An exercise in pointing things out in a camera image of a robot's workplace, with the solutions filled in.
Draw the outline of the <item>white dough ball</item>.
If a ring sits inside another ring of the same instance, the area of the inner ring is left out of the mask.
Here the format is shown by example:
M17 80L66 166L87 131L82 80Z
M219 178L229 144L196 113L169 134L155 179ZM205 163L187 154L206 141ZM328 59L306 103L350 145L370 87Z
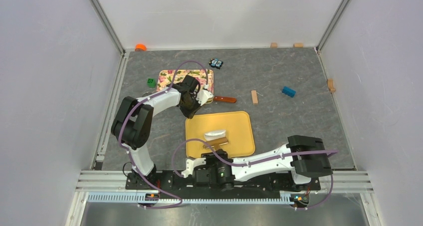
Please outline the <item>white dough ball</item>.
M204 138L206 141L212 141L220 138L226 137L226 130L220 129L220 130L213 130L204 133Z

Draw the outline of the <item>yellow cutting mat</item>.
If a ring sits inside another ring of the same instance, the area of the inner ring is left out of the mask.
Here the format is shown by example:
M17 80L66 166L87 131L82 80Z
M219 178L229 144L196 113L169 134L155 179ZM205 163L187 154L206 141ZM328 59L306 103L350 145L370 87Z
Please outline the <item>yellow cutting mat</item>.
M204 134L226 130L228 143L220 146L230 158L250 156L255 152L255 142L249 114L245 111L196 115L185 123L186 139L206 141Z

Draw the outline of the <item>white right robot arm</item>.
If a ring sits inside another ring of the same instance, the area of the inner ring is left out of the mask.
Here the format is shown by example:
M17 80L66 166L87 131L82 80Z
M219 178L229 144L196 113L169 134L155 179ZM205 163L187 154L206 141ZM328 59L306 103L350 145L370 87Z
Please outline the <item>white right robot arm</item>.
M278 173L288 177L293 191L303 189L312 179L333 174L329 158L337 150L327 150L320 138L294 135L276 149L249 157L231 158L223 149L203 142L209 152L188 158L185 170L175 174L192 179L195 187L232 189L264 186Z

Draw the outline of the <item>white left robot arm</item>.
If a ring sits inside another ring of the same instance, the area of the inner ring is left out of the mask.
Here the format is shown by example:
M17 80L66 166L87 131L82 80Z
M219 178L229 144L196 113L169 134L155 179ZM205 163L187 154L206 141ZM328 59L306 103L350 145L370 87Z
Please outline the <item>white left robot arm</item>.
M133 171L139 174L138 184L145 190L152 189L157 177L146 144L152 127L153 117L172 107L178 107L188 119L194 117L203 103L199 101L201 85L192 76L185 76L182 82L171 83L167 88L152 95L133 98L125 97L118 109L111 133L121 147L127 151Z

